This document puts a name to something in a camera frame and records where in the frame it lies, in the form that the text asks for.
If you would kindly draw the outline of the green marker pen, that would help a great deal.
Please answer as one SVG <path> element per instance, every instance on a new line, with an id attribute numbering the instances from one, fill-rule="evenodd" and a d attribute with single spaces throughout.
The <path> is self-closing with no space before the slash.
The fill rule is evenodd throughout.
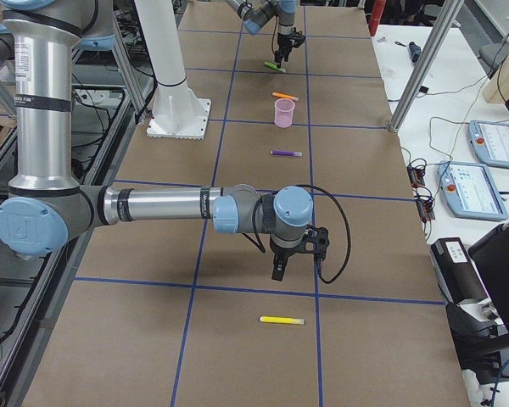
<path id="1" fill-rule="evenodd" d="M 277 64 L 274 64 L 272 62 L 269 62 L 269 61 L 265 61 L 264 62 L 264 66 L 266 68 L 269 68 L 271 70 L 275 70 L 276 72 L 280 72 L 280 73 L 286 73 L 287 70 L 285 68 L 282 68 L 280 66 L 278 66 Z"/>

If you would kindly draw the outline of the small circuit board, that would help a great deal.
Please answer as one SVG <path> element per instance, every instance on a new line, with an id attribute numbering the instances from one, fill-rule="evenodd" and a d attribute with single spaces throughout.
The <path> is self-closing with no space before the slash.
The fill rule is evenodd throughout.
<path id="1" fill-rule="evenodd" d="M 407 174 L 411 183 L 411 186 L 416 187 L 424 187 L 424 175 L 425 175 L 425 166 L 423 164 L 420 165 L 408 165 L 406 167 Z"/>

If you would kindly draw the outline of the far teach pendant tablet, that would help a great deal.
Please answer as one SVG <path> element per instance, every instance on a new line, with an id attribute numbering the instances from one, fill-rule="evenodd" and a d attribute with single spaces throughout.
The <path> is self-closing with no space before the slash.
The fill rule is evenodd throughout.
<path id="1" fill-rule="evenodd" d="M 472 120 L 467 132 L 482 163 L 509 169 L 509 124 Z"/>

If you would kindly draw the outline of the black brown box device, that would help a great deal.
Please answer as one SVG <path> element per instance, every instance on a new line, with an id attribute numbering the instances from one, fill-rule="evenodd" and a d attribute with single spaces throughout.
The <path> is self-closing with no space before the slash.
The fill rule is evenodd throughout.
<path id="1" fill-rule="evenodd" d="M 430 245 L 438 284 L 453 304 L 478 304 L 488 298 L 459 237 L 446 237 Z"/>

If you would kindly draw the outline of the aluminium frame post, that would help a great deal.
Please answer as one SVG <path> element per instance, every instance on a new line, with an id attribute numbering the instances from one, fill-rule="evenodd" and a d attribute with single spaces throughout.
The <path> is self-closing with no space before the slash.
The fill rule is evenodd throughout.
<path id="1" fill-rule="evenodd" d="M 463 0 L 446 1 L 436 19 L 432 30 L 428 36 L 421 56 L 417 61 L 410 79 L 408 80 L 405 90 L 403 91 L 397 107 L 388 123 L 388 130 L 397 133 L 404 122 L 417 94 L 422 85 L 428 71 L 436 59 L 437 54 L 447 36 L 448 31 L 452 27 L 459 10 L 464 4 Z"/>

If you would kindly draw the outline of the purple marker pen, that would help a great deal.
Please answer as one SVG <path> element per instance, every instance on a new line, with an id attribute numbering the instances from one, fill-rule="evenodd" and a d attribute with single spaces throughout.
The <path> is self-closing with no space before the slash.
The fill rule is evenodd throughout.
<path id="1" fill-rule="evenodd" d="M 272 156 L 280 156 L 280 157 L 295 157 L 299 158 L 303 156 L 301 152 L 288 151 L 288 150 L 271 150 L 270 154 Z"/>

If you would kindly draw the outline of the red cylinder far background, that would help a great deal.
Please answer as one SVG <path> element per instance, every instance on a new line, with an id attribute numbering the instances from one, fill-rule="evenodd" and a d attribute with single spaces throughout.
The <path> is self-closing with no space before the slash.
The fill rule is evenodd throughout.
<path id="1" fill-rule="evenodd" d="M 383 16 L 383 11 L 385 9 L 386 0 L 375 0 L 372 5 L 372 12 L 370 15 L 370 19 L 368 21 L 368 30 L 370 36 L 375 36 L 378 30 L 378 26 L 380 24 L 381 18 Z"/>

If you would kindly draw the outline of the near teach pendant tablet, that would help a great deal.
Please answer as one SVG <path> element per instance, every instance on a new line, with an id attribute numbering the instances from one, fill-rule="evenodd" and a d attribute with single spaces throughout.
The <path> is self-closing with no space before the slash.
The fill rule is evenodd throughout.
<path id="1" fill-rule="evenodd" d="M 445 202 L 462 219 L 508 219 L 503 200 L 486 164 L 443 161 L 438 177 Z"/>

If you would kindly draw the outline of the yellow marker pen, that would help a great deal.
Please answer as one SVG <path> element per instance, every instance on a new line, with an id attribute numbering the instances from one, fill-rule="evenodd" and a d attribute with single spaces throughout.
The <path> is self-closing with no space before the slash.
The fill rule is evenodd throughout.
<path id="1" fill-rule="evenodd" d="M 266 324 L 293 325 L 293 326 L 303 326 L 305 324 L 305 320 L 303 318 L 270 316 L 270 315 L 262 315 L 259 318 L 259 322 Z"/>

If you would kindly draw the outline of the orange marker pen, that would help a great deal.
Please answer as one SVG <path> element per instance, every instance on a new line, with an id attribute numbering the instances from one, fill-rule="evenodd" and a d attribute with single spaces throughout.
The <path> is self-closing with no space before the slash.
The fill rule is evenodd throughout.
<path id="1" fill-rule="evenodd" d="M 293 96 L 293 95 L 288 95 L 288 94 L 285 94 L 285 93 L 281 93 L 281 92 L 273 92 L 271 95 L 274 98 L 278 98 L 278 99 L 287 99 L 287 100 L 292 100 L 294 102 L 298 102 L 299 101 L 298 97 Z"/>

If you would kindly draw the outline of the teach pendant tablet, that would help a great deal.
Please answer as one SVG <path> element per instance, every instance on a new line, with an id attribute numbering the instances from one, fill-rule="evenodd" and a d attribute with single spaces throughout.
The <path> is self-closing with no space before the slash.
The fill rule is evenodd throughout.
<path id="1" fill-rule="evenodd" d="M 509 169 L 509 124 L 472 120 L 467 132 L 482 163 Z"/>
<path id="2" fill-rule="evenodd" d="M 445 202 L 462 219 L 508 219 L 503 200 L 486 164 L 443 161 L 438 177 Z"/>

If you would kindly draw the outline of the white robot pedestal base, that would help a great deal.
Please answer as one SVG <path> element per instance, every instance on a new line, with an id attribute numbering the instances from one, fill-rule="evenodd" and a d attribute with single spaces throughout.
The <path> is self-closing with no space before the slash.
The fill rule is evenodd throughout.
<path id="1" fill-rule="evenodd" d="M 148 136 L 203 139 L 211 101 L 197 98 L 188 85 L 172 1 L 135 6 L 157 82 Z"/>

